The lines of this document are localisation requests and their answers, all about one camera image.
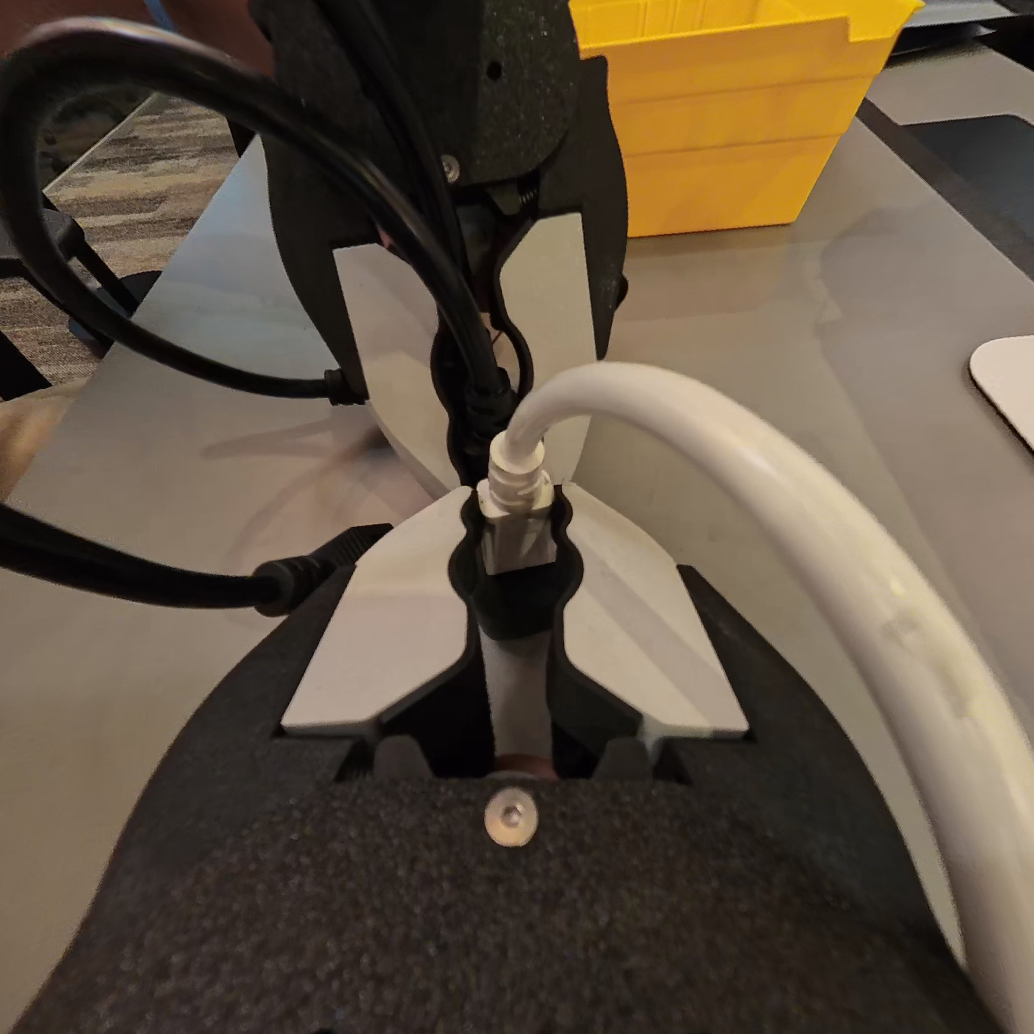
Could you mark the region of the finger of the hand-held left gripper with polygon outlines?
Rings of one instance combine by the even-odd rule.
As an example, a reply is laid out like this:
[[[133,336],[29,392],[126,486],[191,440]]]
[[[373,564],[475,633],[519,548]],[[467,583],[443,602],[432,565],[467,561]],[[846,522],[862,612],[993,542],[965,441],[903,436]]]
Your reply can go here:
[[[533,388],[598,360],[579,212],[519,226],[498,254],[499,313],[533,360]]]
[[[430,495],[456,489],[448,417],[430,359],[438,314],[430,292],[403,258],[379,244],[333,254],[367,385],[367,408],[407,472]]]

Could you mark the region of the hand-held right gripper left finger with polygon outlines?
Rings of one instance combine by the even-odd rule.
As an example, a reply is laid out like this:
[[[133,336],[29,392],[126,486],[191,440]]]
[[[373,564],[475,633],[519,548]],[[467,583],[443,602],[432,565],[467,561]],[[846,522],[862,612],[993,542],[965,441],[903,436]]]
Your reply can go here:
[[[460,487],[390,530],[355,562],[343,594],[281,717],[284,733],[374,740],[438,693],[456,731],[487,702],[472,603],[450,564],[470,528]]]

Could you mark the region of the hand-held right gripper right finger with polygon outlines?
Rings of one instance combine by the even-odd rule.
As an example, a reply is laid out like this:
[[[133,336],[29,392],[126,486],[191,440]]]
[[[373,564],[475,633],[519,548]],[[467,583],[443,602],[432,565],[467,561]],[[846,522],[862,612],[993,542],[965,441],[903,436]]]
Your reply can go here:
[[[572,483],[551,529],[554,724],[576,742],[742,738],[742,705],[666,550]]]

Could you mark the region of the grey desk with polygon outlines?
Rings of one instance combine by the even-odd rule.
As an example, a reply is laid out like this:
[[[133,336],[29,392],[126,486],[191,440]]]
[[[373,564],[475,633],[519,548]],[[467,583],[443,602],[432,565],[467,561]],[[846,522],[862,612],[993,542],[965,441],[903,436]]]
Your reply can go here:
[[[609,358],[755,410],[887,527],[1032,729],[1032,455],[974,388],[1032,333],[1032,282],[861,122],[792,226],[638,240]],[[594,421],[575,478],[690,562],[818,691],[903,825],[949,944],[945,873],[895,747],[822,612],[746,511],[662,444]],[[355,410],[237,395],[122,349],[16,490],[162,562],[242,570],[425,505]],[[189,714],[276,625],[2,574],[2,1031],[71,941]]]

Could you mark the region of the dark grey desk mat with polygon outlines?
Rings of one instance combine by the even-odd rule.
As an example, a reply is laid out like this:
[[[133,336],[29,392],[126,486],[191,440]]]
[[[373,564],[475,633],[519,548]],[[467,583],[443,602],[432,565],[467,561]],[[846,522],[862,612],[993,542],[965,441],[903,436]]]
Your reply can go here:
[[[1033,278],[1033,127],[1015,115],[899,124],[864,99],[858,120]]]

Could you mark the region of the yellow plastic bin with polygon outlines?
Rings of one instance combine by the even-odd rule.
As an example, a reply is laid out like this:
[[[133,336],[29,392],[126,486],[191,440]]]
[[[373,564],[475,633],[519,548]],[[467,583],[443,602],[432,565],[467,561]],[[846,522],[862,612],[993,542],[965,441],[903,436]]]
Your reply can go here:
[[[603,56],[628,235],[789,225],[916,1],[575,1]]]

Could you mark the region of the white stand with flat base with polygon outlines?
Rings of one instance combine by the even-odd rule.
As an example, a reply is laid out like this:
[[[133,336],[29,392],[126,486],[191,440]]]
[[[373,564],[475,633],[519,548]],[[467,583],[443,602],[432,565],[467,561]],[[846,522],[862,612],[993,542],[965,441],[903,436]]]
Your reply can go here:
[[[1033,335],[996,338],[968,362],[971,379],[1012,433],[1033,451]]]

